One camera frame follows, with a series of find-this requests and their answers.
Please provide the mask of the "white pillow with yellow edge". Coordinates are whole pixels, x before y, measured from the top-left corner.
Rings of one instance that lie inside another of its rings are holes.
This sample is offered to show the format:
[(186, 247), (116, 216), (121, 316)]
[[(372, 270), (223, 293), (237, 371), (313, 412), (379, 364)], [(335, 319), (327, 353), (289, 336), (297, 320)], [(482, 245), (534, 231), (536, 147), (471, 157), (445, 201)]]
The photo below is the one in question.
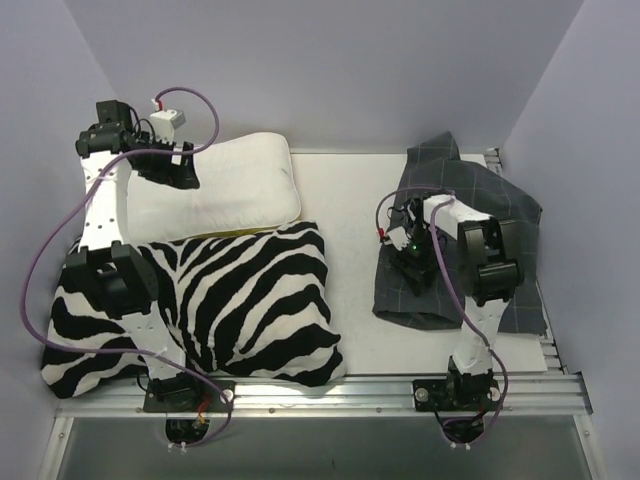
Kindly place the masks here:
[(197, 190), (178, 190), (135, 175), (128, 188), (131, 241), (271, 229), (301, 215), (286, 138), (259, 132), (194, 156)]

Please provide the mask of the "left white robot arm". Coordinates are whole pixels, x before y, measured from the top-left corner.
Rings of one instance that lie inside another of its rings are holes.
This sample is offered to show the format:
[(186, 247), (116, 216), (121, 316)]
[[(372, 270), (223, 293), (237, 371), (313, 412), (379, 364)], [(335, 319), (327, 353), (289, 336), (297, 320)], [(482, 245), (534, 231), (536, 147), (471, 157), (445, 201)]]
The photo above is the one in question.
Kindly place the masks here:
[(135, 349), (147, 351), (148, 394), (190, 411), (201, 402), (202, 386), (183, 370), (185, 354), (157, 310), (159, 280), (130, 243), (127, 213), (132, 173), (176, 189), (199, 188), (193, 144), (184, 143), (179, 162), (172, 160), (186, 117), (157, 103), (143, 130), (142, 119), (125, 102), (100, 101), (96, 111), (96, 123), (75, 142), (90, 198), (78, 249), (68, 255), (65, 269), (91, 306), (119, 322)]

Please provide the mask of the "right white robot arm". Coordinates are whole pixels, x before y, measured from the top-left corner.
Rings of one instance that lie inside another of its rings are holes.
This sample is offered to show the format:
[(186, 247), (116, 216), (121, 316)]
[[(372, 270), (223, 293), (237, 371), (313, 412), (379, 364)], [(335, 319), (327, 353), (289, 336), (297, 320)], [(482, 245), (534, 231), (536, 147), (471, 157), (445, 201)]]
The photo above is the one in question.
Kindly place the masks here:
[(405, 224), (382, 230), (381, 243), (391, 249), (392, 263), (414, 294), (442, 275), (462, 319), (443, 395), (450, 406), (465, 409), (497, 390), (494, 344), (524, 281), (518, 228), (446, 193), (414, 197), (401, 213)]

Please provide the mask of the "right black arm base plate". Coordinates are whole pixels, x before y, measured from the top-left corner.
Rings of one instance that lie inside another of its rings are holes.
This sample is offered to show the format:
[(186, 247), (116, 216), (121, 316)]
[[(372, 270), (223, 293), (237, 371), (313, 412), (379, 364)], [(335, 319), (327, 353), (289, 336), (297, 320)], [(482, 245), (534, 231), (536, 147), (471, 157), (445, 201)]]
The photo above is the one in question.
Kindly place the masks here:
[(416, 379), (412, 382), (414, 408), (419, 412), (495, 411), (501, 399), (498, 384), (477, 391), (463, 390), (445, 379)]

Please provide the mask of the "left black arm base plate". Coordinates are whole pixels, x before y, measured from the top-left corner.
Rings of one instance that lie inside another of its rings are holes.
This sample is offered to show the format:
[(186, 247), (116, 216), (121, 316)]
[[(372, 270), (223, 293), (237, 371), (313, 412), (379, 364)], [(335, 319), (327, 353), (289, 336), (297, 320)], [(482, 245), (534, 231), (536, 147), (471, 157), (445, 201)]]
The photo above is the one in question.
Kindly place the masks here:
[[(228, 392), (228, 402), (233, 405), (235, 382), (214, 380), (214, 384), (223, 392)], [(169, 381), (152, 380), (146, 390), (142, 410), (145, 413), (228, 413), (229, 406), (224, 398), (213, 388), (202, 382), (188, 380), (170, 386)]]

